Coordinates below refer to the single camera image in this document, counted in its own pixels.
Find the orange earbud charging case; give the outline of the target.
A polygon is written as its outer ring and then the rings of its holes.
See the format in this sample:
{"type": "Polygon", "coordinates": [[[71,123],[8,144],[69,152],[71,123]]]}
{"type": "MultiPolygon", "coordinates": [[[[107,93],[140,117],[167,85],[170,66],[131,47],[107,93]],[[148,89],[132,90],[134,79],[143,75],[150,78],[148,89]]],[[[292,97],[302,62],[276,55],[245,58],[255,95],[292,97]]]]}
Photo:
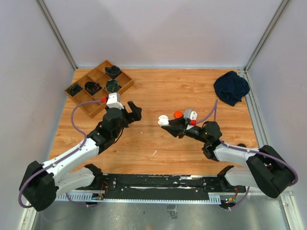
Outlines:
{"type": "Polygon", "coordinates": [[[180,118],[183,116],[183,113],[181,111],[175,111],[174,112],[174,118],[177,119],[177,118],[180,118]]]}

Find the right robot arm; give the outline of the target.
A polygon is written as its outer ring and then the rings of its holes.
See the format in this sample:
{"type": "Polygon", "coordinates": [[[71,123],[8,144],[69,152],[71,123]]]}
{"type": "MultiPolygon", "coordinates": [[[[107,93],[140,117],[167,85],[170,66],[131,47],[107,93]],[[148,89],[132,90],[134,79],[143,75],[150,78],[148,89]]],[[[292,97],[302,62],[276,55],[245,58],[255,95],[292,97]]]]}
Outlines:
{"type": "Polygon", "coordinates": [[[218,188],[224,192],[234,186],[260,189],[265,195],[277,198],[286,188],[298,181],[297,172],[269,145],[262,148],[247,148],[230,145],[220,138],[222,133],[215,121],[207,121],[203,126],[185,117],[169,120],[166,115],[158,118],[158,124],[176,138],[190,137],[202,142],[203,154],[213,161],[232,162],[218,178],[218,188]]]}

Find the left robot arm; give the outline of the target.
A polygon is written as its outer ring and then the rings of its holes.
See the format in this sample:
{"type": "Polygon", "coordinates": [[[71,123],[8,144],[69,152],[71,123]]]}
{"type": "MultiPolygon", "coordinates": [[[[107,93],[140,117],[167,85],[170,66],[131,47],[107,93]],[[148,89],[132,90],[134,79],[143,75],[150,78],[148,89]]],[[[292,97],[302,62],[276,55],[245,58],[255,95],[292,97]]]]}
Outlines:
{"type": "Polygon", "coordinates": [[[76,128],[84,136],[79,144],[44,163],[28,164],[19,187],[19,205],[36,211],[49,207],[62,194],[63,179],[71,170],[117,143],[129,124],[141,120],[142,109],[132,101],[128,106],[130,112],[125,107],[109,106],[102,121],[89,134],[76,128]]]}

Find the white charging case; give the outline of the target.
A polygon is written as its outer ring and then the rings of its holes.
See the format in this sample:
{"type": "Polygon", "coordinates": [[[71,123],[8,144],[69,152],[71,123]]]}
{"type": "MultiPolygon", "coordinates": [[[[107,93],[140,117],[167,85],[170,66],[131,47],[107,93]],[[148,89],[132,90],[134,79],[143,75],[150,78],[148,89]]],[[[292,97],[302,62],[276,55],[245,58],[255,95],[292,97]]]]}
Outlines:
{"type": "Polygon", "coordinates": [[[160,126],[168,126],[169,125],[169,118],[166,115],[161,115],[158,117],[158,125],[160,126]]]}

